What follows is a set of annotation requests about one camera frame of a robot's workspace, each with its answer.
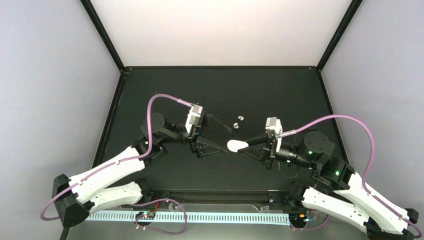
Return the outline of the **white earbud case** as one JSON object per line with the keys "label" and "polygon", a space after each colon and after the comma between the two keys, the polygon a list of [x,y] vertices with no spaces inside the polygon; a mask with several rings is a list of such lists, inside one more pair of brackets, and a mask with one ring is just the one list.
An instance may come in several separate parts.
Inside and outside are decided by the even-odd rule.
{"label": "white earbud case", "polygon": [[226,144],[228,150],[233,153],[237,153],[239,150],[249,147],[249,144],[245,141],[231,139]]}

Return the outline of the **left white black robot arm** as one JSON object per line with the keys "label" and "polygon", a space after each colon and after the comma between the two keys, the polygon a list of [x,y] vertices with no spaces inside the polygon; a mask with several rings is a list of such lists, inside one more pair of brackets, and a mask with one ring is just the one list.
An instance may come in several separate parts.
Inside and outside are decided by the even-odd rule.
{"label": "left white black robot arm", "polygon": [[54,178],[53,204],[64,228],[74,227],[101,210],[137,204],[149,195],[151,189],[143,178],[120,186],[112,185],[163,157],[167,153],[165,144],[188,145],[197,158],[228,152],[208,139],[232,131],[212,114],[201,113],[193,121],[173,124],[161,113],[154,112],[150,120],[152,140],[148,139],[148,124],[144,122],[140,128],[141,137],[112,159],[71,177],[61,174]]}

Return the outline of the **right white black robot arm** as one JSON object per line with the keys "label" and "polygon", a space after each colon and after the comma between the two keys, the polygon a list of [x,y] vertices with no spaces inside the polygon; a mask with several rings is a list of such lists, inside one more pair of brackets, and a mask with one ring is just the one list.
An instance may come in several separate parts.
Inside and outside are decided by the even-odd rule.
{"label": "right white black robot arm", "polygon": [[335,144],[320,131],[309,131],[299,144],[264,133],[247,141],[230,140],[227,148],[267,169],[273,164],[309,169],[312,184],[293,181],[284,196],[290,209],[320,211],[351,224],[370,240],[415,238],[408,227],[417,223],[419,213],[397,206],[363,183],[351,165],[333,155]]}

